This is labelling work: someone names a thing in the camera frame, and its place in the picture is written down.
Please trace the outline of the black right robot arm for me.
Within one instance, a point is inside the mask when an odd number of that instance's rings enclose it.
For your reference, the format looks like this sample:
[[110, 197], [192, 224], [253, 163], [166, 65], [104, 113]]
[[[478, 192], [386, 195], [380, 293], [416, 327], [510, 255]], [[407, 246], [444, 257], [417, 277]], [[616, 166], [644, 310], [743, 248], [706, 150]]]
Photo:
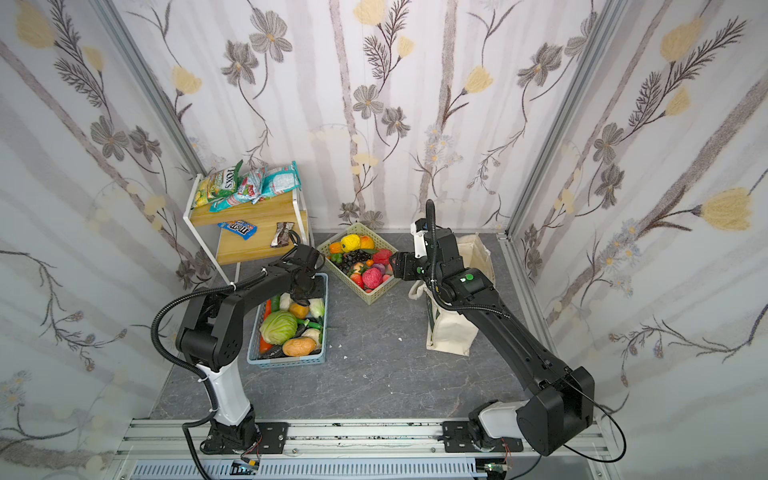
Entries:
[[600, 405], [595, 380], [547, 349], [506, 307], [493, 282], [464, 265], [454, 233], [438, 225], [433, 200], [411, 227], [414, 249], [392, 257], [395, 277], [421, 281], [441, 308], [478, 328], [511, 368], [529, 399], [520, 407], [487, 402], [471, 412], [463, 433], [448, 430], [446, 448], [459, 445], [491, 452], [509, 440], [524, 440], [548, 457], [588, 429]]

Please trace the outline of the light blue vegetable basket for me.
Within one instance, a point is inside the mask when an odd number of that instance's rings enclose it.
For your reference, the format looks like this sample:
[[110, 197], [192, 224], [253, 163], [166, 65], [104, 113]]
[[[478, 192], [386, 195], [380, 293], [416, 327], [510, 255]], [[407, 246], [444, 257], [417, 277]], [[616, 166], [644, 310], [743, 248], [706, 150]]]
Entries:
[[328, 320], [328, 276], [318, 274], [303, 304], [288, 293], [274, 295], [256, 310], [247, 362], [277, 368], [325, 361]]

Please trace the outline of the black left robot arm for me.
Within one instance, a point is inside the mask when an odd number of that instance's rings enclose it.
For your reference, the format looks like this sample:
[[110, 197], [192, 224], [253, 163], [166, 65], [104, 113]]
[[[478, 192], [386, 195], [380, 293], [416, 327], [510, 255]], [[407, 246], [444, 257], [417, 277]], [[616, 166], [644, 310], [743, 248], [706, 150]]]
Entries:
[[[165, 360], [196, 376], [210, 402], [201, 420], [182, 425], [193, 458], [252, 451], [262, 434], [254, 407], [247, 399], [238, 368], [247, 314], [272, 297], [289, 293], [307, 299], [314, 277], [324, 263], [322, 254], [291, 235], [294, 246], [260, 273], [223, 287], [187, 293], [162, 307], [150, 325], [153, 347]], [[159, 328], [168, 313], [185, 306], [175, 352], [160, 339]]]

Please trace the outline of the cream canvas grocery bag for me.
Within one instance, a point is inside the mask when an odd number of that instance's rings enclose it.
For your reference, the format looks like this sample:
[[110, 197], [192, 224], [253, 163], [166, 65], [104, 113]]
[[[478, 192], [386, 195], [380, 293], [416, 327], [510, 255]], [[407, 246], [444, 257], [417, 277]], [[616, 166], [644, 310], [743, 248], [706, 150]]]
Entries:
[[[489, 280], [495, 281], [491, 252], [479, 234], [463, 235], [457, 239], [464, 265], [480, 270]], [[424, 281], [416, 281], [408, 293], [410, 300], [424, 300], [427, 311], [426, 349], [468, 356], [478, 328], [463, 315], [438, 306], [428, 292]]]

